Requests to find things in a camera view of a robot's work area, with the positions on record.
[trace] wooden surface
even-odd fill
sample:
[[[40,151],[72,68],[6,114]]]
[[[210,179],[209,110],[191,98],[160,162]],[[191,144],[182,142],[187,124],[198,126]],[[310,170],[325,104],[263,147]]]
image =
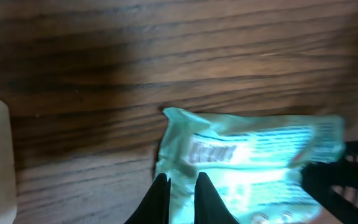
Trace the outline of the wooden surface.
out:
[[[358,1],[0,0],[16,224],[123,223],[161,108],[337,113],[358,139]]]

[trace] wooden table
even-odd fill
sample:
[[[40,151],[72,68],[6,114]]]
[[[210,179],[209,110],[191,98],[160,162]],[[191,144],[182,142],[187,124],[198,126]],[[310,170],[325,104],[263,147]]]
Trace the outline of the wooden table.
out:
[[[161,109],[346,118],[358,1],[0,0],[20,223],[123,223],[152,181]]]

